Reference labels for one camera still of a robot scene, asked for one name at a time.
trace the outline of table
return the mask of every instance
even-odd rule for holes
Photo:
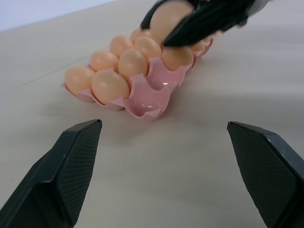
[[[0,206],[62,131],[101,118],[77,228],[265,228],[226,126],[238,121],[275,131],[304,156],[300,1],[269,3],[246,27],[217,38],[155,122],[78,101],[60,88],[69,66],[88,63],[113,36],[130,34],[153,2],[121,0],[0,33]]]

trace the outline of beige surface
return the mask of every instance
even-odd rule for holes
[[[104,122],[77,228],[265,228],[239,174],[228,121],[281,134],[303,153],[304,20],[274,1],[214,43],[154,123],[105,111],[60,88],[153,0],[122,0],[0,33],[0,206],[66,128]]]

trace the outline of egg tray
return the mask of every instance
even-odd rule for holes
[[[125,109],[136,119],[154,121],[166,110],[171,94],[181,86],[185,76],[193,69],[201,57],[209,51],[213,41],[214,38],[210,38],[210,42],[206,43],[203,52],[193,52],[193,65],[180,66],[174,71],[169,70],[161,58],[150,59],[150,68],[147,76],[140,74],[129,79],[128,83],[131,92],[127,99],[120,97],[104,105],[96,99],[91,88],[81,91],[77,98],[85,102],[96,102],[100,106],[113,111]],[[65,83],[61,87],[69,91]]]

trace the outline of egg carton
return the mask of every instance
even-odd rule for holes
[[[161,58],[150,59],[150,69],[147,76],[140,74],[129,79],[131,92],[127,99],[120,97],[104,105],[96,99],[91,88],[81,91],[77,98],[85,102],[95,102],[113,111],[125,109],[136,119],[154,121],[166,110],[171,94],[181,86],[185,76],[209,51],[213,41],[214,38],[210,38],[204,52],[193,52],[194,63],[192,65],[180,66],[174,71],[169,70]],[[65,83],[61,87],[69,91]]]

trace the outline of white table surface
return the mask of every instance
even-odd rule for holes
[[[62,131],[101,118],[77,228],[265,228],[226,126],[275,131],[304,156],[301,2],[271,2],[245,28],[218,38],[156,122],[60,88],[69,66],[129,34],[153,2],[117,1],[0,33],[0,206]]]

